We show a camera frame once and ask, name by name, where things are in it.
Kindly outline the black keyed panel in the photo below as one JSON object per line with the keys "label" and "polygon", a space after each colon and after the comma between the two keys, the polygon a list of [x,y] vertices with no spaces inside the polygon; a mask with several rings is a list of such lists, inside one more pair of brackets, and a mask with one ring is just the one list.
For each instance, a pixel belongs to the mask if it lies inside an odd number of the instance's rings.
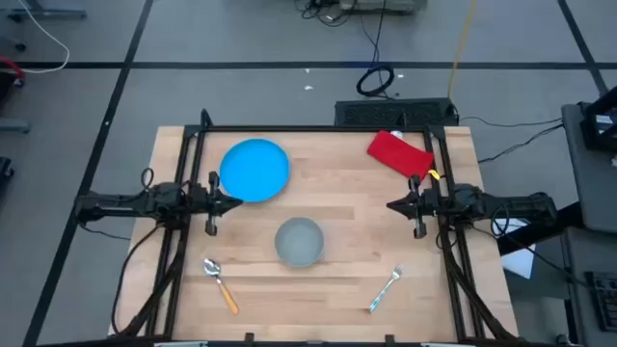
{"label": "black keyed panel", "polygon": [[617,333],[617,273],[585,272],[591,300],[603,332]]}

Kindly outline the white paper sheet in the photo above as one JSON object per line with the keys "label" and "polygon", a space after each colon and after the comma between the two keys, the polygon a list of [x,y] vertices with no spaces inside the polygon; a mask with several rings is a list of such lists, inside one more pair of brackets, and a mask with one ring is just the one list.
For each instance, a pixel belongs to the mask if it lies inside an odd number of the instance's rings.
{"label": "white paper sheet", "polygon": [[[520,219],[510,219],[509,224],[506,224],[505,219],[496,219],[492,225],[492,231],[496,236],[500,236],[503,229],[506,233],[510,233],[518,230],[521,227],[525,227],[527,222]],[[532,275],[534,253],[536,245],[532,244],[529,250],[519,250],[511,254],[503,255],[501,257],[502,267],[521,278],[529,280]]]}

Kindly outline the red cloth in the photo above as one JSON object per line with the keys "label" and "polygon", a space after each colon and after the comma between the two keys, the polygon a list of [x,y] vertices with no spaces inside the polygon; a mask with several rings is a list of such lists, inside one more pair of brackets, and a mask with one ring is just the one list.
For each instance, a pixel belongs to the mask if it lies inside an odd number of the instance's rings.
{"label": "red cloth", "polygon": [[407,178],[417,175],[423,179],[434,160],[432,153],[413,147],[388,131],[379,131],[366,152]]}

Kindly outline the grey cabinet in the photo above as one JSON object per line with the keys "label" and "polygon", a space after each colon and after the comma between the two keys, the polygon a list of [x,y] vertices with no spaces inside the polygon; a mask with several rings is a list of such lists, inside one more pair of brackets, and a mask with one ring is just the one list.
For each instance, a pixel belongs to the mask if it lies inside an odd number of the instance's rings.
{"label": "grey cabinet", "polygon": [[561,107],[582,220],[587,228],[617,233],[617,167],[615,153],[589,149],[583,139],[579,105]]}

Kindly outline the blue round plate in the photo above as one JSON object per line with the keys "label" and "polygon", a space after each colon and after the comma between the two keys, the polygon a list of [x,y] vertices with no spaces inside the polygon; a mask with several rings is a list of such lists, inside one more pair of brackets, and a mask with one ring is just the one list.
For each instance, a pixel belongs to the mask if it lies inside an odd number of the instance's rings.
{"label": "blue round plate", "polygon": [[244,202],[267,201],[280,193],[290,176],[286,152],[266,139],[249,139],[231,147],[220,164],[221,185]]}

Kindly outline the spoon with orange handle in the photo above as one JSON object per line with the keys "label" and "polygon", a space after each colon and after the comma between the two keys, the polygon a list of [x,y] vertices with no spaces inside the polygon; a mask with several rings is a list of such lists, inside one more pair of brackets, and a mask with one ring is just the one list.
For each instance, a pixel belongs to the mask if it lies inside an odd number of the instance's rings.
{"label": "spoon with orange handle", "polygon": [[234,315],[238,315],[239,314],[239,306],[235,303],[233,297],[231,296],[230,292],[228,291],[227,287],[225,286],[222,278],[221,278],[221,266],[219,265],[218,262],[216,262],[213,259],[210,258],[206,258],[203,261],[203,269],[204,272],[211,278],[213,278],[218,286],[219,289],[226,301],[226,304],[228,305],[228,308],[230,309],[230,311],[234,314]]}

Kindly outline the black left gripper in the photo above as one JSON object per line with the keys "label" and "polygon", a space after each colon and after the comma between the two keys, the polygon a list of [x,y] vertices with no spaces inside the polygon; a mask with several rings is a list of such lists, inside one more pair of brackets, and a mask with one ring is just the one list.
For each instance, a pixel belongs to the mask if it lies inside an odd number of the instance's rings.
{"label": "black left gripper", "polygon": [[[191,187],[191,213],[206,214],[207,221],[205,232],[210,236],[216,236],[218,228],[215,219],[222,215],[222,193],[219,189],[220,177],[216,172],[208,174],[208,186],[203,187],[196,183]],[[233,197],[226,197],[229,206],[226,213],[234,211],[242,206],[243,201]]]}

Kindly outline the grey power box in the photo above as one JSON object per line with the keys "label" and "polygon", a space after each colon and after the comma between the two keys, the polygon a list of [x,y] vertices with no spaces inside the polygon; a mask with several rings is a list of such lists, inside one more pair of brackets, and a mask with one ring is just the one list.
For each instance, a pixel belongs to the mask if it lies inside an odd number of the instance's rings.
{"label": "grey power box", "polygon": [[428,0],[336,0],[343,11],[390,11],[413,13],[426,7]]}

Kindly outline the black object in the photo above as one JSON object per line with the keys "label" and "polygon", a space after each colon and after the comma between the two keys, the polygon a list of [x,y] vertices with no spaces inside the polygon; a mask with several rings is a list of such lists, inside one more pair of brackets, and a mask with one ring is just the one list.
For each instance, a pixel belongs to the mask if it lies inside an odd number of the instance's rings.
{"label": "black object", "polygon": [[0,196],[6,190],[13,174],[13,161],[10,158],[0,156]]}

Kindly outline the black beam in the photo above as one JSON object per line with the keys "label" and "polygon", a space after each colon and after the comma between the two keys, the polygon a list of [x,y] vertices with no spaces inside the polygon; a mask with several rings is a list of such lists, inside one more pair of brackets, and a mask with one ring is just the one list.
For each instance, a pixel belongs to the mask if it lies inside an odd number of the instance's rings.
{"label": "black beam", "polygon": [[500,236],[497,241],[500,255],[507,255],[561,235],[568,227],[583,228],[579,202],[574,202],[557,211],[555,222],[550,225],[530,224]]}

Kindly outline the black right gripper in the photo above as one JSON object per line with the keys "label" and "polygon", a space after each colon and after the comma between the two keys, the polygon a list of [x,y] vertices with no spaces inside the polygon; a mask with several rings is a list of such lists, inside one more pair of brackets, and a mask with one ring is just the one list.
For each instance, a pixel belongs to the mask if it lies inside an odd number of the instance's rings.
{"label": "black right gripper", "polygon": [[[424,216],[434,216],[437,207],[437,191],[435,188],[427,188],[419,192],[420,179],[417,174],[414,174],[409,180],[409,186],[412,193],[412,201],[410,205],[414,209],[416,228],[414,229],[414,238],[422,239],[427,235]],[[408,197],[405,196],[398,200],[393,200],[387,203],[388,209],[391,209],[402,215],[407,214]]]}

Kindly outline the fork with blue patterned handle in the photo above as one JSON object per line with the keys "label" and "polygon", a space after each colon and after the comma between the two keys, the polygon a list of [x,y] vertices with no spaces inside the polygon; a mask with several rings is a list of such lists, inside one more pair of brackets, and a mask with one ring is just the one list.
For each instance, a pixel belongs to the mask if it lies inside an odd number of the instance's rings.
{"label": "fork with blue patterned handle", "polygon": [[398,265],[396,265],[394,267],[394,269],[390,273],[388,281],[383,286],[381,291],[377,294],[375,299],[371,302],[371,304],[370,304],[370,306],[368,308],[368,312],[370,314],[372,314],[377,309],[378,305],[381,303],[381,301],[383,300],[383,298],[386,295],[386,293],[388,292],[388,290],[391,288],[391,286],[395,282],[397,282],[398,280],[400,280],[403,277],[405,271],[406,271],[406,265],[405,264],[398,264]]}

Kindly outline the grey bowl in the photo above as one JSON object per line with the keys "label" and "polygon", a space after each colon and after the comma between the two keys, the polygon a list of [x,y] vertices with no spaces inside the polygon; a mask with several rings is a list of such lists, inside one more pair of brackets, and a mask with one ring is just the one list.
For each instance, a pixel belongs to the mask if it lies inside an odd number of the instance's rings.
{"label": "grey bowl", "polygon": [[309,267],[322,257],[324,232],[312,219],[304,217],[285,221],[275,235],[278,258],[290,267]]}

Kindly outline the black perforated box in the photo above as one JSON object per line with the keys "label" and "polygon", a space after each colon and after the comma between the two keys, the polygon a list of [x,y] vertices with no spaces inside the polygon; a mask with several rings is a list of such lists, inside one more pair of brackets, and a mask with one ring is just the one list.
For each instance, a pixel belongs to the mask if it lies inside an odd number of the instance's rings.
{"label": "black perforated box", "polygon": [[335,125],[457,126],[460,117],[449,98],[338,101]]}

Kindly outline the grey table base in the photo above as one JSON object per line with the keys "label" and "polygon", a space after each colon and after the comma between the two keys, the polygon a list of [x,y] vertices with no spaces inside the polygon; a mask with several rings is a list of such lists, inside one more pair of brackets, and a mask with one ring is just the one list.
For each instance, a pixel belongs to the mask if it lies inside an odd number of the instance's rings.
{"label": "grey table base", "polygon": [[70,9],[70,8],[50,8],[44,6],[40,0],[18,0],[19,7],[8,10],[6,14],[7,19],[12,20],[15,23],[19,23],[26,20],[30,16],[34,19],[70,19],[86,18],[87,12],[83,9]]}

